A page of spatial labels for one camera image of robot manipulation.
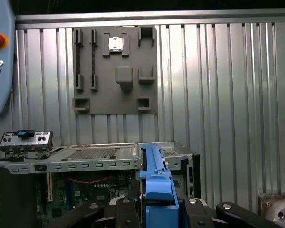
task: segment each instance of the motherboard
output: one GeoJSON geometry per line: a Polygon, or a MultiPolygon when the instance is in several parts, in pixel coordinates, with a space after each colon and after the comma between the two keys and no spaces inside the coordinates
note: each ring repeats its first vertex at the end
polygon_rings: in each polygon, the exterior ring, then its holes
{"type": "Polygon", "coordinates": [[[126,197],[135,170],[62,172],[52,173],[50,178],[48,175],[36,179],[37,228],[85,202],[108,205],[112,198],[126,197]]]}

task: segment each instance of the gray bracket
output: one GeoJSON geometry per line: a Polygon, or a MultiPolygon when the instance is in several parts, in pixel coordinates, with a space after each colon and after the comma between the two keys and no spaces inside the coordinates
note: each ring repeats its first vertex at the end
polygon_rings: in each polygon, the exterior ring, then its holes
{"type": "Polygon", "coordinates": [[[76,114],[157,113],[156,29],[74,29],[76,114]]]}

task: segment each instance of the gray pegboard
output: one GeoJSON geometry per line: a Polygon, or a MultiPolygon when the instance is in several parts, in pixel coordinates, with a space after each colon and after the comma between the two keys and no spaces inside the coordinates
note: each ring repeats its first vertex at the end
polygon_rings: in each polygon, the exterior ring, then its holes
{"type": "Polygon", "coordinates": [[[75,28],[73,34],[76,114],[157,112],[155,27],[75,28]]]}

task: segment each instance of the corrugated metal wall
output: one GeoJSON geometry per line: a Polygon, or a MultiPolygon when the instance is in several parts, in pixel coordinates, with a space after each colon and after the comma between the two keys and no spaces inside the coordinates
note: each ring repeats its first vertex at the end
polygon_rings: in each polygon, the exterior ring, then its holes
{"type": "Polygon", "coordinates": [[[158,114],[75,116],[72,30],[18,30],[0,136],[50,129],[55,145],[175,140],[201,154],[202,196],[257,210],[285,193],[285,23],[160,25],[158,114]]]}

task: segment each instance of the desktop pc chassis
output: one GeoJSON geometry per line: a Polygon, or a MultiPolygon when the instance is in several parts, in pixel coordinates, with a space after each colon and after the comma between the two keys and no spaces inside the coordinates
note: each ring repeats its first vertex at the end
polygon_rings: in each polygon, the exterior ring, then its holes
{"type": "Polygon", "coordinates": [[[85,171],[134,171],[135,178],[138,178],[138,173],[141,164],[141,148],[146,144],[158,145],[168,162],[170,171],[173,174],[173,179],[176,185],[181,186],[188,197],[200,198],[200,157],[198,154],[191,152],[177,142],[154,142],[154,143],[117,143],[117,144],[98,144],[84,146],[66,146],[53,147],[52,155],[43,160],[24,159],[24,161],[11,162],[11,158],[0,160],[0,215],[10,215],[11,221],[17,219],[20,215],[26,214],[29,219],[35,219],[32,211],[34,208],[34,188],[30,186],[30,181],[33,175],[44,173],[47,176],[47,199],[53,197],[52,194],[52,173],[65,172],[85,172],[85,171]],[[122,156],[120,159],[108,160],[104,156],[99,156],[97,159],[85,159],[84,161],[68,161],[61,159],[55,161],[56,156],[60,159],[59,153],[64,150],[79,150],[109,148],[109,147],[131,147],[131,153],[127,156],[122,156]],[[18,209],[18,204],[26,204],[24,210],[18,209]]]}

